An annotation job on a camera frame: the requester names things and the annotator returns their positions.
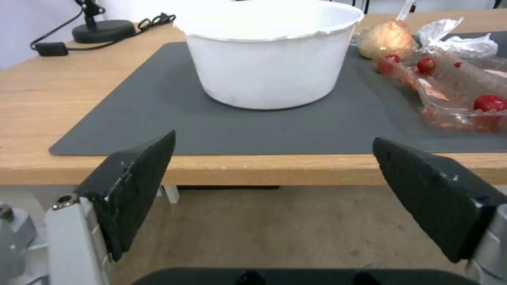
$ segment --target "black gripper pad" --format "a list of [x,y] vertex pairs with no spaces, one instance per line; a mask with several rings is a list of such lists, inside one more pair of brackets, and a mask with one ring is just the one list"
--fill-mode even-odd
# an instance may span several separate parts
[[373,142],[382,174],[405,209],[451,262],[470,259],[507,197],[453,159],[383,138]]
[[75,190],[93,203],[107,250],[118,261],[150,210],[172,157],[174,131],[153,144],[109,155]]

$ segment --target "white bowl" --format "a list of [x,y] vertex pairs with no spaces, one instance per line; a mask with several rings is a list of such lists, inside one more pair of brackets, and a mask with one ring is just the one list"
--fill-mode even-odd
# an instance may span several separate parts
[[364,15],[334,2],[253,0],[197,5],[176,16],[206,93],[270,110],[311,103],[334,88]]

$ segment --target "black cable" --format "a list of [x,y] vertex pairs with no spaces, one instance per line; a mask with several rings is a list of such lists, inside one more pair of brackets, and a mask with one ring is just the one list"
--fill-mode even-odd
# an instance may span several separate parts
[[30,48],[31,48],[32,50],[35,50],[35,51],[36,51],[36,50],[37,50],[37,49],[35,48],[35,44],[36,44],[36,43],[38,43],[38,42],[42,41],[43,39],[45,39],[45,38],[49,37],[50,35],[54,34],[54,33],[55,33],[56,31],[58,31],[59,29],[61,29],[61,28],[65,27],[65,26],[67,26],[68,24],[70,24],[71,22],[75,21],[77,18],[79,18],[79,16],[81,16],[81,14],[82,14],[82,13],[83,13],[83,9],[81,9],[77,15],[75,15],[74,17],[72,17],[72,19],[70,19],[70,20],[66,21],[65,23],[63,23],[63,24],[59,25],[58,27],[56,27],[56,28],[52,29],[51,31],[47,32],[45,35],[42,35],[42,36],[40,36],[39,38],[37,38],[37,39],[33,40],[33,41],[30,43]]
[[[81,16],[81,14],[83,13],[83,9],[81,9],[79,11],[79,13],[77,15],[75,15],[74,17],[72,17],[72,19],[66,21],[65,23],[59,25],[58,27],[52,29],[51,31],[49,31],[48,33],[44,34],[43,36],[35,39],[34,41],[32,41],[30,43],[30,48],[32,50],[35,50],[35,51],[38,51],[39,54],[43,55],[43,53],[41,53],[41,50],[39,50],[37,48],[37,44],[38,42],[44,40],[45,38],[49,37],[50,35],[54,34],[56,31],[60,30],[61,28],[67,26],[68,24],[70,24],[71,22],[73,22],[74,20],[76,20],[79,16]],[[165,13],[160,13],[160,15],[156,16],[155,18],[153,18],[152,20],[150,20],[149,18],[145,18],[143,19],[138,25],[137,25],[137,28],[139,29],[138,32],[136,32],[133,36],[131,37],[135,37],[136,35],[140,35],[156,26],[161,26],[161,25],[165,25],[165,24],[168,24],[168,23],[171,23],[173,22],[174,20],[176,19],[176,16],[175,15],[167,15]],[[123,39],[119,39],[119,40],[116,40],[116,41],[112,41],[112,42],[109,42],[109,43],[105,43],[105,44],[102,44],[102,45],[98,45],[98,46],[93,46],[93,47],[89,47],[89,48],[67,48],[63,43],[55,43],[55,44],[60,44],[60,49],[64,50],[61,54],[57,54],[57,55],[66,55],[68,53],[68,51],[90,51],[90,50],[98,50],[98,49],[101,49],[101,48],[105,48],[105,47],[108,47],[108,46],[111,46],[111,45],[114,45],[124,39],[128,39],[128,38],[123,38]]]

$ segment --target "red tomato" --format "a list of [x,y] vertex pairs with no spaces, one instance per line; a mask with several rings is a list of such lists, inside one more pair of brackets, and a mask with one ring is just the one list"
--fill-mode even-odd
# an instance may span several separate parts
[[417,69],[420,73],[430,75],[433,70],[435,70],[435,67],[437,64],[435,63],[435,60],[432,57],[423,57],[421,60],[417,62]]
[[398,62],[401,61],[400,57],[398,55],[396,55],[396,54],[388,54],[388,55],[385,56],[385,59],[392,60],[392,61],[394,61],[396,63],[398,63]]
[[474,110],[502,111],[507,109],[507,102],[496,94],[485,94],[477,97],[474,101]]
[[381,59],[377,62],[377,71],[380,74],[391,74],[394,71],[393,63],[390,60]]

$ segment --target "table leg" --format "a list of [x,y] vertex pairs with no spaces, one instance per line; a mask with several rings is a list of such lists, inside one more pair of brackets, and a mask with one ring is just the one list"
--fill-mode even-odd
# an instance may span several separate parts
[[167,199],[169,199],[169,203],[177,204],[179,200],[179,191],[178,186],[176,185],[161,185],[160,186],[162,193],[167,195]]

